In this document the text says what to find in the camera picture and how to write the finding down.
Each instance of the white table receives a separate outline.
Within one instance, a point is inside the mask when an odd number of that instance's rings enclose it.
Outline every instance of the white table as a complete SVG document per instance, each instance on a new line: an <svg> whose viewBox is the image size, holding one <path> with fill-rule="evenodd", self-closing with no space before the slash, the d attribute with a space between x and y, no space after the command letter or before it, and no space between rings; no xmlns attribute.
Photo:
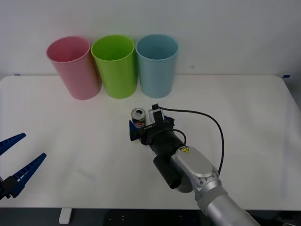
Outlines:
<svg viewBox="0 0 301 226"><path fill-rule="evenodd" d="M151 104L212 115L225 136L221 180L247 210L301 210L301 115L276 76L176 76L166 98L137 87L126 99L104 87L85 101L58 76L10 76L0 82L1 138L27 137L0 158L3 178L42 152L46 159L16 198L0 207L197 209L194 194L171 190L155 154L130 142L131 110ZM166 113L216 167L221 137L209 118Z"/></svg>

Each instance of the can lid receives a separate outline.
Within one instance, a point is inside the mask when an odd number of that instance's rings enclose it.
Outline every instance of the can lid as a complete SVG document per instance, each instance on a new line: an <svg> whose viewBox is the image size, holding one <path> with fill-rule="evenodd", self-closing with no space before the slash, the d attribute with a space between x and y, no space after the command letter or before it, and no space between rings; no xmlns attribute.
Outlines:
<svg viewBox="0 0 301 226"><path fill-rule="evenodd" d="M145 111L142 108L135 108L132 111L132 118L137 120L145 118Z"/></svg>

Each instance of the table leg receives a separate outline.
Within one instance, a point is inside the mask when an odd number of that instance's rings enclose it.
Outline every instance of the table leg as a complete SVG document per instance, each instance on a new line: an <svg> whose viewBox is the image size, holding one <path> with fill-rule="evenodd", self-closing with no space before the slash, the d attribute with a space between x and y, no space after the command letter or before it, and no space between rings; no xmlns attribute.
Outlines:
<svg viewBox="0 0 301 226"><path fill-rule="evenodd" d="M72 208L62 208L58 222L61 225L67 225L70 222Z"/></svg>

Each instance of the black cylinder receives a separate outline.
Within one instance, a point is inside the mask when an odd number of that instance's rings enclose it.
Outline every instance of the black cylinder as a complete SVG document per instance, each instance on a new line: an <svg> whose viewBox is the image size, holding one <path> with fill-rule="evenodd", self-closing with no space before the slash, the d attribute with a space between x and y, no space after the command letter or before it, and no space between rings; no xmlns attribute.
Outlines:
<svg viewBox="0 0 301 226"><path fill-rule="evenodd" d="M150 143L150 148L156 155L162 155L167 159L170 159L178 148L185 146L172 131L157 134Z"/></svg>
<svg viewBox="0 0 301 226"><path fill-rule="evenodd" d="M166 162L162 156L154 158L154 164L161 173L162 177L171 189L175 189L181 184L181 178L175 168Z"/></svg>

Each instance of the white wall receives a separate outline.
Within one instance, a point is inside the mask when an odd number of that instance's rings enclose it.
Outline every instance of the white wall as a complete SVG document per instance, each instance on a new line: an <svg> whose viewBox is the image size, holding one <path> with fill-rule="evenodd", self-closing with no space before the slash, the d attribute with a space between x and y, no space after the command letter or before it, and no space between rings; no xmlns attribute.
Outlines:
<svg viewBox="0 0 301 226"><path fill-rule="evenodd" d="M300 0L3 0L0 74L54 73L45 51L65 35L153 32L178 40L177 73L301 72Z"/></svg>

